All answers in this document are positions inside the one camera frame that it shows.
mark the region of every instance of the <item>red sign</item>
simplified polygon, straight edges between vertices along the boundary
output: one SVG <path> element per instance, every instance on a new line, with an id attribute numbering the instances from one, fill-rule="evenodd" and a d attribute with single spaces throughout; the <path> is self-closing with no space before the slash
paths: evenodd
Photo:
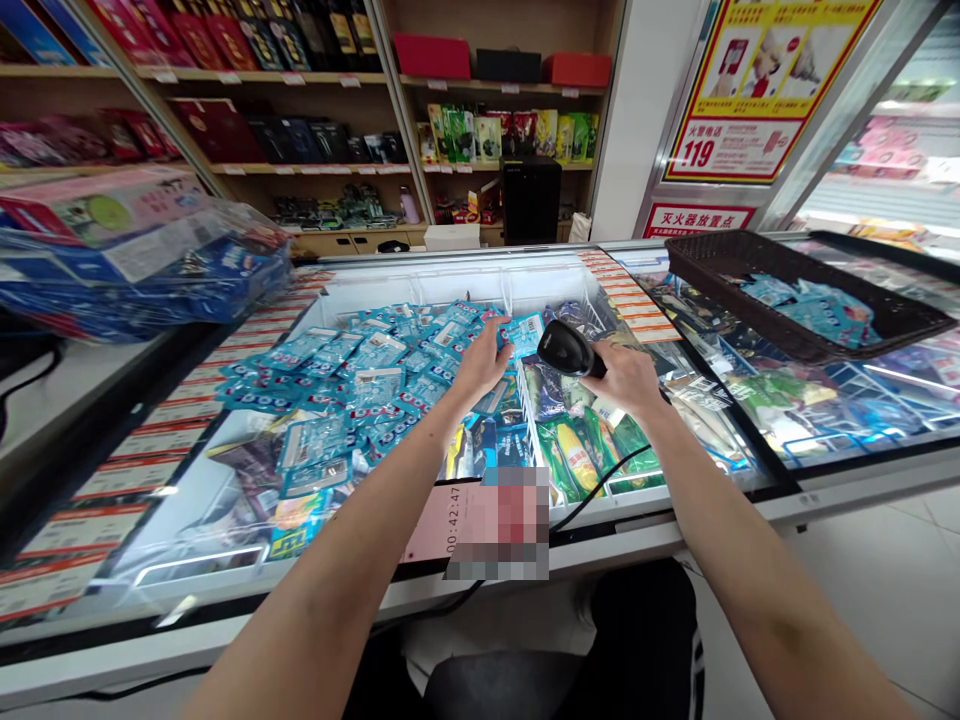
<path id="1" fill-rule="evenodd" d="M 654 203 L 643 237 L 676 237 L 747 226 L 756 208 Z"/>

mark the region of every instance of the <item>black speaker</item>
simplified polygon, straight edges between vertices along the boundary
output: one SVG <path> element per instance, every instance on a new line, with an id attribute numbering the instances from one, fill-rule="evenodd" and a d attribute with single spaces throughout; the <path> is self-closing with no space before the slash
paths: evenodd
<path id="1" fill-rule="evenodd" d="M 560 163 L 551 158 L 500 158 L 506 245 L 557 241 L 561 170 Z"/>

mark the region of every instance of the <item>white box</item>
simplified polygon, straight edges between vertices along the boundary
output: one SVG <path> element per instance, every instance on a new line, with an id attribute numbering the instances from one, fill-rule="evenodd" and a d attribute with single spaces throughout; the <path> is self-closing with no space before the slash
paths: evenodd
<path id="1" fill-rule="evenodd" d="M 423 236 L 428 252 L 479 250 L 479 225 L 431 225 Z"/>

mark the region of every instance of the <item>fire extinguisher sign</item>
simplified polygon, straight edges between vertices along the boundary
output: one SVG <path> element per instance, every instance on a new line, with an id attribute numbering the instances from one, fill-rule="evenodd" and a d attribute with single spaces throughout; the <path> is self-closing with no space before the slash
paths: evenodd
<path id="1" fill-rule="evenodd" d="M 771 185 L 881 0 L 721 0 L 665 181 Z"/>

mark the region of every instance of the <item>hand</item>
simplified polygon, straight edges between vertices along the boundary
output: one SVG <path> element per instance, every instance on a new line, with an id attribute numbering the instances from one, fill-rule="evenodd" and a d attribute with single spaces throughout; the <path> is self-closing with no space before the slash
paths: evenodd
<path id="1" fill-rule="evenodd" d="M 580 378 L 587 390 L 616 403 L 641 426 L 647 417 L 670 407 L 660 396 L 660 381 L 649 355 L 609 340 L 601 340 L 593 349 L 607 366 L 607 374 L 602 380 Z"/>
<path id="2" fill-rule="evenodd" d="M 487 320 L 483 332 L 463 354 L 463 362 L 457 371 L 450 393 L 462 400 L 467 409 L 493 390 L 513 357 L 513 345 L 507 343 L 497 352 L 497 335 L 500 326 L 510 322 L 508 317 L 492 317 Z"/>

